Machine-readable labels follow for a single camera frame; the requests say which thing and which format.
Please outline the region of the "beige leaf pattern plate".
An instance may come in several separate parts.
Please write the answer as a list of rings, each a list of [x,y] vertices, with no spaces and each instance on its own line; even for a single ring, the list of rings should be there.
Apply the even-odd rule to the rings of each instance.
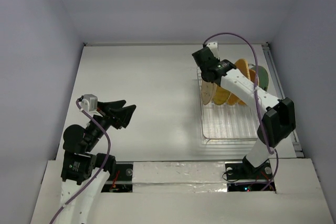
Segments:
[[[216,93],[216,84],[202,80],[201,83],[202,104],[203,105],[209,104],[212,101],[215,93]]]

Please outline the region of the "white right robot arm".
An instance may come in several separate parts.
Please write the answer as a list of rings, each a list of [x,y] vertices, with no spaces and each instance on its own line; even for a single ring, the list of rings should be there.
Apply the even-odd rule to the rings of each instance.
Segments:
[[[253,178],[260,173],[270,151],[296,129],[295,105],[290,98],[280,99],[267,93],[245,77],[235,64],[220,60],[217,53],[217,47],[208,45],[192,53],[192,57],[204,81],[230,91],[257,113],[257,141],[241,166],[243,174]]]

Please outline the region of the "green rim woven plate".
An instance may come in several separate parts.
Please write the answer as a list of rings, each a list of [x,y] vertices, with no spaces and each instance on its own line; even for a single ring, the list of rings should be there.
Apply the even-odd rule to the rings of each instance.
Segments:
[[[217,86],[215,95],[213,97],[214,104],[215,105],[223,105],[228,100],[230,94],[231,94],[230,91],[228,91],[226,89],[223,89],[222,87]]]

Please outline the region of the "white foam front panel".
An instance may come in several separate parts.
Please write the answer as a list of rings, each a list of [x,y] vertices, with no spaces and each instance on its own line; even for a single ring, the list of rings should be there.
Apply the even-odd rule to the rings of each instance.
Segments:
[[[136,162],[134,193],[225,193],[223,162]]]

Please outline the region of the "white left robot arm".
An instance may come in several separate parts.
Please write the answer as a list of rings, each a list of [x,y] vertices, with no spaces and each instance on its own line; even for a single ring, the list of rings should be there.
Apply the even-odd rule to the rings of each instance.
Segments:
[[[118,175],[108,129],[126,128],[136,110],[136,105],[126,105],[125,100],[100,102],[93,94],[78,98],[76,106],[89,122],[64,130],[61,196],[51,223],[90,222],[104,184]]]

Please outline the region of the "green flower pattern plate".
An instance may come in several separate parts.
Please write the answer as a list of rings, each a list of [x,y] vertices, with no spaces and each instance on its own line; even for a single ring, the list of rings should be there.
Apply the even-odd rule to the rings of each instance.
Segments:
[[[267,70],[263,66],[256,67],[254,64],[249,63],[250,80],[255,82],[256,70],[258,70],[258,86],[264,91],[268,91],[269,75]]]

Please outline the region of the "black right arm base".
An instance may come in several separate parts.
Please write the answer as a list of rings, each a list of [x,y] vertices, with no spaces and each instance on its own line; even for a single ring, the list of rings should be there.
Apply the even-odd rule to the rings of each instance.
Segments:
[[[228,162],[225,163],[223,178],[233,183],[240,180],[270,179],[272,175],[273,172],[269,162],[263,163],[258,168],[248,167],[242,162]]]

